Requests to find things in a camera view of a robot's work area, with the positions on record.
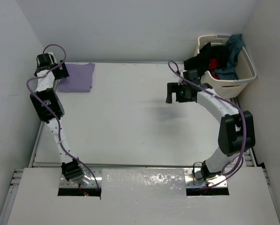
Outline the black garment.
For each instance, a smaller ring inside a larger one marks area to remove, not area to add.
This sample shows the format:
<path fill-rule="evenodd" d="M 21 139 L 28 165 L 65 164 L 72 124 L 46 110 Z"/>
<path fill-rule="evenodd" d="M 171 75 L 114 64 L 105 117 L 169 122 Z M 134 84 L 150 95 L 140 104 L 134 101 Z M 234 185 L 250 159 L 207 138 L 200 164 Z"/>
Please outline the black garment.
<path fill-rule="evenodd" d="M 205 44 L 199 53 L 192 58 L 184 61 L 185 70 L 197 70 L 198 76 L 201 77 L 206 71 L 209 71 L 209 62 L 211 58 L 218 58 L 222 66 L 228 62 L 229 50 L 224 45 L 212 46 L 210 42 Z"/>

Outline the purple t shirt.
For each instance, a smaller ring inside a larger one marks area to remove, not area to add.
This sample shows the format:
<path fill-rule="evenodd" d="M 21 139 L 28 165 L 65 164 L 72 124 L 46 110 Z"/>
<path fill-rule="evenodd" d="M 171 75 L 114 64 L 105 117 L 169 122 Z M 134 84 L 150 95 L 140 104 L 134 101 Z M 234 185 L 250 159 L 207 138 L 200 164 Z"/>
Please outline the purple t shirt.
<path fill-rule="evenodd" d="M 57 89 L 62 93 L 88 93 L 92 88 L 92 78 L 95 70 L 94 63 L 66 63 L 69 77 L 59 81 Z"/>

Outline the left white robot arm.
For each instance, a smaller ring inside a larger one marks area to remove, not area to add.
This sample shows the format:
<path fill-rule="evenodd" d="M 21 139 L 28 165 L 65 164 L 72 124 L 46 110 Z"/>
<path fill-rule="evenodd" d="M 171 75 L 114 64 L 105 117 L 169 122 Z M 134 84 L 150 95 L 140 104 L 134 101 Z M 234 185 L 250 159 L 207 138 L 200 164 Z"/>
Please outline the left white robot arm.
<path fill-rule="evenodd" d="M 77 157 L 71 151 L 62 127 L 64 108 L 55 92 L 56 81 L 69 77 L 63 61 L 57 61 L 54 53 L 42 53 L 36 57 L 36 90 L 30 92 L 30 99 L 39 119 L 49 128 L 57 145 L 62 175 L 68 182 L 78 183 L 84 171 Z"/>

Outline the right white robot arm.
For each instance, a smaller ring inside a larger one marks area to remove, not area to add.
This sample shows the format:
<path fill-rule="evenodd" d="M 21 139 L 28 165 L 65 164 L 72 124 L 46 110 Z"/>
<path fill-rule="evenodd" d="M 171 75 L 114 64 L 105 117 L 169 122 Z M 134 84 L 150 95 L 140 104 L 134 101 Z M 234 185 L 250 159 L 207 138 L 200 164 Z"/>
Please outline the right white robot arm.
<path fill-rule="evenodd" d="M 207 180 L 216 175 L 231 176 L 241 166 L 243 154 L 255 145 L 252 113 L 220 97 L 208 83 L 201 83 L 195 70 L 175 72 L 178 82 L 167 84 L 166 103 L 195 102 L 203 106 L 219 122 L 218 148 L 204 160 L 195 178 Z"/>

